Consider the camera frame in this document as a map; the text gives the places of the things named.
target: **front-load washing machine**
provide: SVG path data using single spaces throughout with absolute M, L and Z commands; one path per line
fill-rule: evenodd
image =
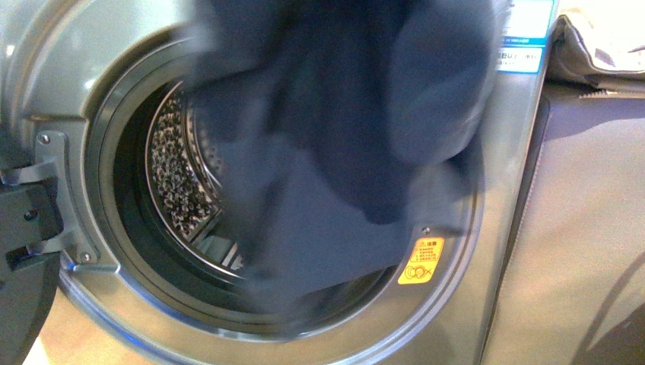
M 497 80 L 475 111 L 475 137 L 416 182 L 415 208 L 430 223 L 411 233 L 409 260 L 311 294 L 322 305 L 296 310 L 303 331 L 284 341 L 275 316 L 235 290 L 244 259 L 218 224 L 218 178 L 235 166 L 195 142 L 184 87 L 192 5 L 1 1 L 0 363 L 24 358 L 57 285 L 159 363 L 478 363 L 555 11 L 552 1 L 524 2 L 542 16 L 541 34 L 527 37 L 543 47 L 511 72 L 495 71 L 512 59 L 493 49 Z M 485 8 L 497 47 L 509 2 Z M 220 163 L 206 166 L 205 154 Z M 432 224 L 433 207 L 446 205 L 453 216 Z

